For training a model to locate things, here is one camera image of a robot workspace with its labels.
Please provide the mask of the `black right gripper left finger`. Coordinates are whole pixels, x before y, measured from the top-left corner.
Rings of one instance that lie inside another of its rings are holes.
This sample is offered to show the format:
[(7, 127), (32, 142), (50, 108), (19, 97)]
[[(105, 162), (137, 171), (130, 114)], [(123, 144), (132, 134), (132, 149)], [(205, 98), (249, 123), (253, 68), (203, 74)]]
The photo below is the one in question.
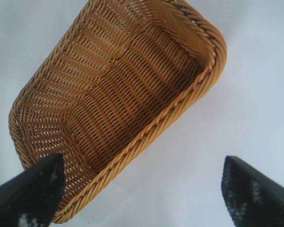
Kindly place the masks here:
[(64, 162), (50, 154), (0, 186), (0, 227), (48, 227), (65, 188)]

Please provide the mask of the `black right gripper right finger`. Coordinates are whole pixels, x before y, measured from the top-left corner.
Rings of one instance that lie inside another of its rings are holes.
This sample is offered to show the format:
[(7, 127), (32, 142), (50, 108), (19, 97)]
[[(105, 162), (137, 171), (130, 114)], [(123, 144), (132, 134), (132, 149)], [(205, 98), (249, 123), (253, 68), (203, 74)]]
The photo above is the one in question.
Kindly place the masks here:
[(221, 191), (237, 227), (284, 227), (284, 187), (236, 156), (226, 156)]

